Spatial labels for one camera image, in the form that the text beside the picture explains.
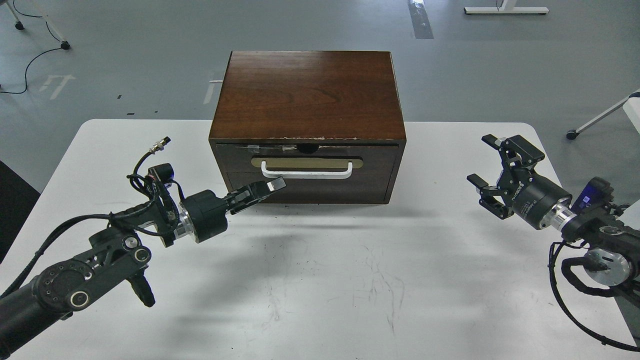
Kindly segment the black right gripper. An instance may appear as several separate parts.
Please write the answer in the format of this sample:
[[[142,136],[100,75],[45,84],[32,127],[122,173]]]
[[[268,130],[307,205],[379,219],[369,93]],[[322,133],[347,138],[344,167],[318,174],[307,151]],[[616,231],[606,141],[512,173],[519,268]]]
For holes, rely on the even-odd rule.
[[[521,135],[498,138],[487,134],[481,140],[498,151],[502,165],[500,175],[512,177],[510,184],[514,191],[511,194],[508,188],[490,186],[473,173],[466,179],[480,194],[478,203],[501,220],[516,214],[536,230],[546,228],[549,221],[544,218],[553,207],[567,205],[573,198],[562,187],[535,171],[536,164],[546,155]]]

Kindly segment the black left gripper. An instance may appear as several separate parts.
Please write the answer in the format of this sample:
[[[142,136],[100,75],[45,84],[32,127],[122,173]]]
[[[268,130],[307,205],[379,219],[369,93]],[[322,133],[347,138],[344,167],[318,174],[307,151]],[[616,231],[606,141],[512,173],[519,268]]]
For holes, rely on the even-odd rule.
[[[286,187],[283,177],[256,181],[227,194],[227,202],[206,189],[185,198],[185,210],[193,226],[197,244],[227,231],[227,210],[231,215],[256,205]]]

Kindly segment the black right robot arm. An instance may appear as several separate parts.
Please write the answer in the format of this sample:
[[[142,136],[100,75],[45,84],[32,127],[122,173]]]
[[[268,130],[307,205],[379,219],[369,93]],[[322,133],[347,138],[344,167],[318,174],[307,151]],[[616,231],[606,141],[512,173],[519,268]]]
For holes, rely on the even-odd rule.
[[[561,251],[576,248],[579,241],[579,248],[586,253],[562,260],[560,271],[565,280],[587,296],[619,297],[639,307],[639,231],[619,219],[627,207],[615,205],[610,182],[594,177],[573,199],[565,189],[535,171],[546,156],[525,137],[487,134],[482,141],[498,151],[502,171],[494,186],[478,174],[467,176],[480,196],[478,203],[499,219],[518,215],[536,230],[558,230],[561,240],[551,244],[547,268],[560,309],[604,346],[637,353],[638,346],[615,341],[578,321],[562,299],[555,272]]]

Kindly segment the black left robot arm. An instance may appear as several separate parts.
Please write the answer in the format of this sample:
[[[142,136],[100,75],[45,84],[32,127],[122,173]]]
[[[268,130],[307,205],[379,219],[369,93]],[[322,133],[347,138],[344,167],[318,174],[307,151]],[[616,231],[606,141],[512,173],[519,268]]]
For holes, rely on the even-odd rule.
[[[124,281],[142,303],[155,305],[145,271],[153,257],[141,235],[157,237],[165,248],[177,239],[190,237],[201,243],[228,228],[227,214],[237,214],[286,187],[283,177],[260,180],[219,197],[211,190],[185,196],[178,187],[178,201],[169,192],[175,183],[168,162],[139,169],[147,158],[164,150],[170,142],[163,137],[144,153],[128,174],[130,186],[146,196],[135,207],[108,214],[87,214],[67,219],[46,237],[23,271],[1,294],[1,358],[6,360],[22,346],[58,321],[68,319],[93,305]],[[87,220],[104,220],[107,225],[92,234],[90,248],[46,267],[27,280],[35,264],[64,232]]]

